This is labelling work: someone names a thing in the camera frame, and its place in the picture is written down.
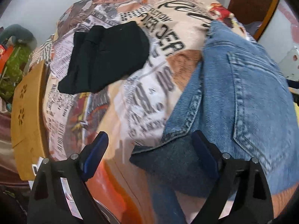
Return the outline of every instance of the black lettering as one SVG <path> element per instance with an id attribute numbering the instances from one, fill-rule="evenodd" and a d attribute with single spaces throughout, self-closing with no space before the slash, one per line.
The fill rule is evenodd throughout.
<path id="1" fill-rule="evenodd" d="M 168 66 L 165 66 L 163 71 L 164 71 L 164 75 L 165 75 L 165 83 L 167 85 L 167 89 L 168 89 L 168 91 L 172 91 L 174 89 L 174 84 L 171 80 L 172 71 L 170 70 L 170 68 Z"/>
<path id="2" fill-rule="evenodd" d="M 162 103 L 157 103 L 156 107 L 158 111 L 162 111 L 164 109 L 164 105 Z"/>
<path id="3" fill-rule="evenodd" d="M 154 123 L 156 129 L 161 128 L 161 123 L 159 120 L 156 120 L 153 123 Z"/>
<path id="4" fill-rule="evenodd" d="M 145 25 L 146 28 L 147 28 L 147 25 L 149 24 L 149 22 L 151 21 L 152 18 L 153 18 L 153 16 L 150 16 L 148 19 L 143 20 L 143 22 L 144 22 L 143 25 Z"/>
<path id="5" fill-rule="evenodd" d="M 141 131 L 143 132 L 143 133 L 146 133 L 147 132 L 147 130 L 146 130 L 146 128 L 144 127 L 144 126 L 140 126 L 140 128 L 141 128 Z"/>
<path id="6" fill-rule="evenodd" d="M 169 28 L 166 24 L 162 25 L 162 27 L 160 28 L 161 34 L 159 34 L 159 32 L 156 33 L 156 37 L 158 39 L 162 39 L 163 36 L 166 34 L 166 32 L 168 32 Z"/>
<path id="7" fill-rule="evenodd" d="M 135 130 L 135 129 L 131 129 L 131 130 L 129 131 L 129 136 L 130 136 L 131 138 L 134 138 L 134 137 L 136 136 L 136 130 Z"/>
<path id="8" fill-rule="evenodd" d="M 152 126 L 152 122 L 147 123 L 147 131 L 154 130 L 155 128 Z"/>
<path id="9" fill-rule="evenodd" d="M 58 129 L 58 134 L 63 136 L 63 130 L 61 128 Z"/>
<path id="10" fill-rule="evenodd" d="M 53 104 L 53 102 L 51 101 L 50 103 L 49 103 L 49 110 L 51 111 L 51 108 L 52 108 L 52 104 Z"/>
<path id="11" fill-rule="evenodd" d="M 158 52 L 157 52 L 157 49 L 156 48 L 154 48 L 153 50 L 152 50 L 152 57 L 153 58 L 157 58 L 159 56 L 159 54 L 158 54 Z"/>
<path id="12" fill-rule="evenodd" d="M 56 88 L 57 88 L 57 85 L 56 85 L 56 84 L 53 84 L 52 87 L 51 87 L 51 92 L 56 91 Z"/>
<path id="13" fill-rule="evenodd" d="M 143 13 L 140 16 L 143 17 L 143 19 L 141 19 L 141 22 L 143 22 L 149 16 L 149 14 L 148 13 Z"/>
<path id="14" fill-rule="evenodd" d="M 169 21 L 169 20 L 172 21 L 172 19 L 171 19 L 170 17 L 167 16 L 165 19 L 162 19 L 162 22 L 166 22 L 166 21 Z"/>
<path id="15" fill-rule="evenodd" d="M 66 116 L 67 111 L 68 111 L 68 107 L 65 107 L 64 110 L 63 110 L 63 114 L 62 114 L 63 117 Z"/>
<path id="16" fill-rule="evenodd" d="M 149 88 L 149 94 L 152 95 L 156 92 L 156 90 L 154 88 Z"/>
<path id="17" fill-rule="evenodd" d="M 57 148 L 62 152 L 62 144 L 63 144 L 63 140 L 60 136 L 57 136 Z"/>
<path id="18" fill-rule="evenodd" d="M 148 59 L 148 63 L 149 63 L 149 66 L 150 66 L 150 67 L 153 67 L 153 66 L 154 66 L 153 63 L 150 61 L 150 59 Z"/>
<path id="19" fill-rule="evenodd" d="M 146 20 L 146 22 L 143 23 L 143 25 L 150 30 L 151 32 L 154 31 L 156 25 L 158 23 L 158 20 L 155 19 L 153 16 L 149 17 L 149 19 Z"/>
<path id="20" fill-rule="evenodd" d="M 165 47 L 162 48 L 163 51 L 167 50 L 167 49 L 170 49 L 172 48 L 173 49 L 173 52 L 176 52 L 178 50 L 181 50 L 185 47 L 185 45 L 183 44 L 183 42 L 181 41 L 178 41 L 178 42 L 174 42 L 174 43 L 171 43 Z"/>
<path id="21" fill-rule="evenodd" d="M 202 14 L 198 14 L 198 13 L 187 13 L 187 16 L 192 17 L 192 18 L 196 18 L 196 19 L 208 19 L 210 21 L 212 21 L 213 19 L 209 18 L 208 16 L 202 15 Z"/>
<path id="22" fill-rule="evenodd" d="M 157 10 L 157 17 L 163 15 L 163 13 L 161 13 L 159 10 Z"/>
<path id="23" fill-rule="evenodd" d="M 160 84 L 165 95 L 168 95 L 168 90 L 165 88 L 162 78 L 163 78 L 162 72 L 158 71 L 156 74 L 156 79 L 157 79 L 158 83 Z"/>
<path id="24" fill-rule="evenodd" d="M 186 5 L 186 4 L 188 4 L 188 5 L 192 6 L 192 7 L 195 7 L 194 4 L 189 3 L 188 1 L 179 0 L 179 1 L 165 2 L 165 3 L 161 4 L 161 5 L 159 5 L 158 9 L 161 8 L 162 6 L 164 6 L 164 7 L 177 7 L 177 5 Z"/>
<path id="25" fill-rule="evenodd" d="M 193 8 L 194 8 L 194 6 L 192 6 L 192 7 L 177 6 L 175 8 L 175 10 L 177 10 L 179 12 L 185 12 L 185 13 L 187 13 L 187 12 L 194 12 L 195 10 Z"/>
<path id="26" fill-rule="evenodd" d="M 161 14 L 161 12 L 159 11 L 159 10 L 153 10 L 152 12 L 151 12 L 151 14 L 153 14 L 155 17 L 157 17 L 159 14 Z"/>
<path id="27" fill-rule="evenodd" d="M 132 119 L 134 120 L 136 125 L 138 123 L 140 123 L 140 120 L 141 120 L 141 118 L 137 114 L 135 114 L 134 112 L 132 113 Z"/>
<path id="28" fill-rule="evenodd" d="M 158 19 L 162 20 L 162 19 L 164 19 L 165 17 L 167 17 L 166 14 L 161 14 L 161 15 L 158 17 Z"/>
<path id="29" fill-rule="evenodd" d="M 174 31 L 171 31 L 170 33 L 168 33 L 166 36 L 165 36 L 165 39 L 167 42 L 170 42 L 172 39 L 170 36 L 173 36 L 174 40 L 178 40 L 178 36 L 176 35 L 176 33 Z"/>
<path id="30" fill-rule="evenodd" d="M 135 105 L 138 105 L 138 106 L 139 106 L 139 104 L 137 103 L 137 100 L 136 100 L 135 95 L 133 96 L 133 102 L 134 102 Z"/>
<path id="31" fill-rule="evenodd" d="M 149 101 L 148 97 L 146 96 L 146 93 L 145 93 L 141 83 L 137 84 L 136 94 L 137 94 L 138 99 L 140 100 L 141 106 L 143 107 L 144 111 L 147 114 L 155 113 L 155 110 L 151 106 L 150 101 Z"/>

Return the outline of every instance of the yellow object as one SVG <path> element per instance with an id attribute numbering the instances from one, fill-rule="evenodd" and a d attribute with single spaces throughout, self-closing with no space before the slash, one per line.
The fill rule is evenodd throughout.
<path id="1" fill-rule="evenodd" d="M 294 103 L 294 107 L 295 107 L 295 111 L 296 111 L 296 115 L 297 115 L 297 123 L 299 126 L 299 107 L 296 103 Z"/>
<path id="2" fill-rule="evenodd" d="M 22 180 L 34 180 L 32 164 L 47 157 L 46 129 L 42 117 L 45 89 L 44 61 L 37 64 L 14 91 L 11 112 L 11 143 Z"/>

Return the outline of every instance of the bed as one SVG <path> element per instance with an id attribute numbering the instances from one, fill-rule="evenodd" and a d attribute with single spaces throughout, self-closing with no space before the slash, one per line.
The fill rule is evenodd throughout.
<path id="1" fill-rule="evenodd" d="M 178 220 L 173 214 L 175 208 L 181 208 L 183 212 L 182 223 L 190 223 L 204 204 L 204 199 L 173 190 L 168 194 L 161 185 L 153 185 L 147 173 L 131 164 L 129 158 L 137 139 L 141 142 L 151 139 L 153 144 L 161 139 L 163 126 L 201 59 L 205 32 L 214 19 L 255 43 L 234 15 L 216 0 L 82 0 L 74 3 L 57 22 L 56 33 L 35 49 L 29 58 L 29 72 L 25 78 L 33 72 L 39 75 L 40 85 L 36 94 L 29 96 L 28 100 L 39 98 L 35 102 L 39 105 L 38 111 L 34 113 L 38 118 L 38 130 L 34 132 L 41 137 L 26 150 L 28 155 L 34 155 L 30 157 L 31 162 L 27 161 L 24 165 L 21 160 L 24 158 L 23 150 L 15 150 L 19 172 L 22 169 L 21 178 L 34 179 L 32 165 L 38 165 L 40 157 L 66 159 L 90 144 L 99 131 L 105 131 L 109 136 L 108 149 L 94 177 L 87 182 L 93 198 L 120 223 L 150 224 L 172 218 Z M 150 57 L 144 68 L 96 94 L 60 93 L 57 86 L 68 70 L 74 33 L 88 31 L 93 25 L 109 28 L 129 21 L 136 21 L 150 40 Z M 18 88 L 16 100 L 25 91 L 23 81 Z M 136 88 L 143 93 L 139 97 L 141 104 L 146 99 L 158 108 L 146 119 L 136 117 L 130 107 Z M 151 88 L 156 88 L 160 95 L 167 91 L 167 97 L 157 101 Z M 20 126 L 22 108 L 16 112 L 12 116 L 12 124 Z M 152 122 L 156 122 L 156 127 L 146 128 Z M 282 211 L 296 187 L 272 196 L 275 216 Z M 153 188 L 161 188 L 162 203 L 170 210 L 174 209 L 166 217 L 157 211 L 152 200 Z M 65 192 L 73 214 L 80 216 L 71 193 L 67 188 Z M 179 207 L 169 203 L 172 195 Z M 222 216 L 229 213 L 231 206 L 232 201 L 228 201 Z"/>

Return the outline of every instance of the clothing pile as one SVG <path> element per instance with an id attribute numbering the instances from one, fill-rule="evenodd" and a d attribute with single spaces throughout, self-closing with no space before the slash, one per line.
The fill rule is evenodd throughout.
<path id="1" fill-rule="evenodd" d="M 149 41 L 135 21 L 108 29 L 95 25 L 89 32 L 75 32 L 68 74 L 59 82 L 58 90 L 97 93 L 141 69 L 149 49 Z"/>
<path id="2" fill-rule="evenodd" d="M 64 160 L 105 131 L 87 185 L 120 223 L 192 221 L 216 181 L 196 130 L 234 158 L 258 158 L 272 195 L 299 181 L 286 80 L 216 0 L 82 0 L 47 51 L 51 156 Z"/>

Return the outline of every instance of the jeans stitching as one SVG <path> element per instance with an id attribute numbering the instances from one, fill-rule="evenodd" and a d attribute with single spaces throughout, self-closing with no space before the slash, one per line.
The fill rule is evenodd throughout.
<path id="1" fill-rule="evenodd" d="M 240 53 L 234 53 L 234 54 L 235 55 L 239 55 L 240 57 L 246 57 L 248 59 L 252 59 L 249 56 L 246 56 L 246 55 L 243 55 L 243 54 L 240 54 Z M 254 62 L 242 61 L 242 62 L 239 62 L 239 64 L 240 63 L 246 64 L 246 65 L 250 65 L 250 66 L 256 66 L 256 67 L 259 67 L 262 70 L 268 71 L 269 73 L 271 73 L 275 77 L 275 79 L 278 81 L 278 83 L 282 86 L 282 89 L 286 92 L 286 89 L 284 88 L 283 84 L 281 83 L 281 81 L 278 78 L 279 73 L 278 73 L 278 75 L 276 75 L 276 72 L 274 72 L 274 71 L 272 71 L 272 70 L 270 70 L 270 69 L 268 69 L 268 68 L 266 68 L 266 67 L 264 67 L 262 65 L 256 64 Z"/>
<path id="2" fill-rule="evenodd" d="M 196 115 L 198 114 L 199 106 L 200 106 L 201 100 L 202 100 L 202 94 L 203 94 L 202 88 L 203 88 L 203 76 L 204 76 L 202 68 L 203 68 L 203 63 L 201 64 L 201 71 L 200 71 L 200 76 L 199 76 L 199 81 L 200 81 L 199 88 L 196 91 L 195 95 L 192 97 L 190 106 L 187 109 L 187 117 L 186 117 L 186 122 L 182 126 L 183 129 L 179 130 L 179 131 L 171 132 L 171 133 L 166 133 L 165 135 L 162 136 L 160 145 L 151 147 L 148 149 L 143 149 L 143 150 L 138 150 L 136 152 L 132 152 L 132 155 L 155 150 L 155 149 L 162 147 L 162 146 L 166 145 L 167 143 L 169 143 L 177 138 L 183 137 L 189 133 L 189 131 L 195 121 Z"/>
<path id="3" fill-rule="evenodd" d="M 229 58 L 229 61 L 230 61 L 230 63 L 231 63 L 231 65 L 240 65 L 240 62 L 239 62 L 239 60 L 238 60 L 238 58 L 234 55 L 234 54 L 232 54 L 232 53 L 228 53 L 228 58 Z M 255 155 L 253 155 L 253 153 L 252 152 L 250 152 L 250 150 L 254 150 L 254 151 L 256 151 L 257 153 L 259 153 L 258 155 L 258 157 L 259 158 L 263 158 L 263 160 L 265 160 L 265 162 L 267 163 L 267 165 L 268 165 L 268 167 L 267 167 L 267 165 L 265 165 L 265 163 L 262 163 L 262 161 L 261 161 L 261 165 L 264 167 L 264 169 L 265 169 L 265 173 L 267 174 L 268 172 L 270 172 L 271 170 L 273 170 L 274 169 L 274 167 L 278 164 L 278 161 L 280 161 L 281 159 L 283 159 L 283 158 L 285 158 L 285 152 L 282 152 L 280 155 L 277 155 L 276 157 L 275 157 L 275 159 L 270 163 L 269 162 L 269 160 L 267 159 L 267 157 L 254 145 L 254 144 L 252 144 L 250 141 L 249 141 L 249 139 L 247 139 L 246 137 L 245 137 L 245 135 L 244 135 L 244 133 L 245 133 L 245 124 L 243 123 L 243 121 L 242 120 L 237 120 L 238 118 L 240 118 L 240 117 L 242 117 L 242 118 L 244 118 L 244 116 L 241 116 L 241 114 L 242 114 L 242 112 L 240 112 L 237 108 L 242 108 L 243 109 L 243 111 L 245 110 L 245 105 L 244 104 L 240 104 L 240 102 L 239 102 L 239 100 L 237 99 L 237 94 L 239 93 L 238 92 L 238 86 L 237 86 L 237 84 L 240 84 L 241 83 L 241 81 L 240 81 L 240 75 L 239 75 L 239 73 L 237 72 L 237 69 L 234 67 L 234 66 L 232 66 L 231 67 L 231 69 L 232 69 L 232 73 L 233 73 L 233 75 L 234 75 L 234 88 L 235 88 L 235 103 L 236 103 L 236 109 L 235 109 L 235 118 L 236 118 L 236 120 L 235 120 L 235 123 L 234 123 L 234 127 L 235 127 L 235 129 L 234 129 L 234 138 L 235 138 L 235 141 L 238 143 L 238 145 L 243 149 L 243 150 L 245 150 L 249 155 L 251 155 L 251 156 L 255 156 Z M 240 126 L 241 126 L 241 128 L 242 128 L 242 130 L 240 131 L 240 132 L 237 132 L 236 131 L 236 129 L 237 128 L 240 128 Z M 238 141 L 237 140 L 237 137 L 239 137 L 240 138 L 240 140 L 242 140 L 242 141 L 244 141 L 244 142 L 246 142 L 246 144 L 243 144 L 243 143 L 241 143 L 240 141 Z"/>
<path id="4" fill-rule="evenodd" d="M 249 52 L 248 50 L 244 49 L 243 47 L 241 47 L 237 44 L 232 43 L 229 40 L 218 40 L 218 41 L 213 41 L 213 42 L 210 42 L 210 43 L 206 43 L 204 49 L 205 48 L 211 48 L 211 47 L 218 46 L 218 45 L 230 45 L 230 46 L 233 46 L 234 48 L 238 48 L 238 49 L 240 49 L 240 50 L 242 50 L 246 53 L 251 53 L 251 54 L 257 56 L 258 58 L 261 57 L 260 55 L 258 55 L 256 53 L 253 53 L 252 51 Z"/>

